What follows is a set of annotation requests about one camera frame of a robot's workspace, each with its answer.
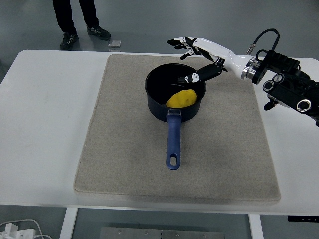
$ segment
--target black shoe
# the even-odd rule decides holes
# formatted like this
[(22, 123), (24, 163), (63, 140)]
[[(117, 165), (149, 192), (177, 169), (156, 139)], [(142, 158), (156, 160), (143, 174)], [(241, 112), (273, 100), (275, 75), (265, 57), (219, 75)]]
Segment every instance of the black shoe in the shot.
[(61, 51), (69, 51), (72, 49), (73, 44), (79, 40), (78, 34), (69, 34), (68, 32), (65, 32), (63, 34), (63, 41), (60, 44), (60, 50)]
[(101, 28), (99, 25), (95, 25), (92, 27), (86, 26), (86, 28), (89, 35), (97, 36), (101, 40), (108, 41), (111, 38), (111, 34), (107, 30)]

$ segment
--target saucepan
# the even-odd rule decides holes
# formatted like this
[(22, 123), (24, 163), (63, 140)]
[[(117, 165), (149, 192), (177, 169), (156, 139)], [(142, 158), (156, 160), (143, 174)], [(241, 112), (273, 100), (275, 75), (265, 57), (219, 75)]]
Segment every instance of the saucepan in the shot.
[[(180, 167), (180, 129), (181, 123), (192, 119), (198, 112), (200, 102), (205, 95), (205, 82), (179, 83), (180, 77), (196, 72), (190, 66), (168, 63), (154, 68), (145, 80), (148, 107), (159, 120), (168, 123), (167, 167), (177, 170)], [(166, 105), (170, 97), (181, 90), (193, 89), (197, 100), (193, 105), (183, 108), (170, 108)]]

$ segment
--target beige mat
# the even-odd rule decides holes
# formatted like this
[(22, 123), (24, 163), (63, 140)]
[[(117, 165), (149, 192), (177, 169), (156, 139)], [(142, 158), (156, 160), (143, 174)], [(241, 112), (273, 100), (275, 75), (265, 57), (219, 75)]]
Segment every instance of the beige mat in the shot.
[(166, 167), (167, 124), (149, 111), (145, 79), (155, 67), (205, 58), (112, 55), (78, 165), (80, 193), (181, 203), (262, 203), (280, 192), (253, 85), (232, 73), (207, 81), (199, 112), (181, 129), (181, 166)]

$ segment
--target person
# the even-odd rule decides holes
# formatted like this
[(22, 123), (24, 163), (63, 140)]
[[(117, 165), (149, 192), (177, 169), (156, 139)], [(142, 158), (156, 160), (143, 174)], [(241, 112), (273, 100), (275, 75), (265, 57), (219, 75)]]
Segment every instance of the person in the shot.
[[(100, 27), (99, 19), (96, 17), (94, 0), (79, 0), (79, 2), (88, 34), (108, 41), (111, 38), (111, 34)], [(64, 32), (60, 50), (71, 50), (73, 44), (79, 40), (79, 36), (72, 20), (70, 0), (53, 0), (53, 7), (58, 25)]]

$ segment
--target power adapter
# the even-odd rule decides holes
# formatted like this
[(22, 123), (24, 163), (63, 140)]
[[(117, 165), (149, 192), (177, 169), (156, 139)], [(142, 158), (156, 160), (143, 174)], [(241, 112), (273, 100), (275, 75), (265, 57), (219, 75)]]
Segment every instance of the power adapter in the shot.
[(18, 226), (8, 223), (4, 232), (0, 232), (0, 239), (33, 239), (35, 229), (18, 230)]

